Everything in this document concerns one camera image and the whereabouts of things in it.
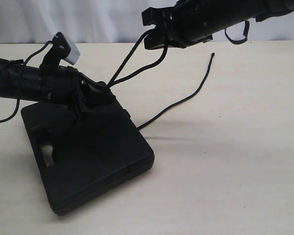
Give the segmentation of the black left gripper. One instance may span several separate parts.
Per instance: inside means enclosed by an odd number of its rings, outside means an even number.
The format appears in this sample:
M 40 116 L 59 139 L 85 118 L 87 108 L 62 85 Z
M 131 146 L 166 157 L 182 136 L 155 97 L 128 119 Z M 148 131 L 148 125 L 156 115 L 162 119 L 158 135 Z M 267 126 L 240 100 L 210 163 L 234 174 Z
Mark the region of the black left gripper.
M 83 78 L 82 73 L 71 66 L 53 68 L 40 65 L 39 72 L 42 76 L 39 102 L 66 106 L 77 119 L 84 120 L 93 108 L 115 101 L 115 96 L 104 82 Z

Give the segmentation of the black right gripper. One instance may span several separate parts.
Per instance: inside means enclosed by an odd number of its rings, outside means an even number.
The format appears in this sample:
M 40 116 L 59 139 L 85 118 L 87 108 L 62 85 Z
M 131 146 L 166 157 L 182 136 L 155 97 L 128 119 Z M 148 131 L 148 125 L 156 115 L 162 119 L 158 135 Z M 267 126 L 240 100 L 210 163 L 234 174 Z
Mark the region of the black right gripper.
M 147 50 L 165 46 L 187 48 L 213 39 L 211 27 L 201 13 L 205 0 L 179 0 L 174 6 L 149 7 L 142 12 L 144 26 L 154 25 L 144 39 Z

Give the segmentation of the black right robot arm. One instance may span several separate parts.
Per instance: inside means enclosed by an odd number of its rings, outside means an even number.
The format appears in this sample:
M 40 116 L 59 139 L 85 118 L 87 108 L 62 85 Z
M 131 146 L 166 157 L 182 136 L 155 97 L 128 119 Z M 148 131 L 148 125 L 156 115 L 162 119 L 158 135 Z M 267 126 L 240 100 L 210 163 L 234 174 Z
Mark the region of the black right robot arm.
M 186 48 L 254 18 L 262 22 L 294 11 L 294 0 L 179 0 L 174 6 L 142 12 L 144 26 L 154 25 L 144 39 L 148 50 Z

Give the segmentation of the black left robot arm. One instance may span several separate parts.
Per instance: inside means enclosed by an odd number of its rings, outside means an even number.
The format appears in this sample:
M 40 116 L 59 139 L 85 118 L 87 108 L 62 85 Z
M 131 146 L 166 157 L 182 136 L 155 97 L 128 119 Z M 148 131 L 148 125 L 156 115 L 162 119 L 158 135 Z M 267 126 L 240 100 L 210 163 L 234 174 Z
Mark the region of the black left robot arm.
M 0 59 L 0 97 L 62 105 L 77 117 L 116 99 L 104 82 L 95 82 L 71 66 L 46 72 L 23 66 L 22 60 L 4 59 Z

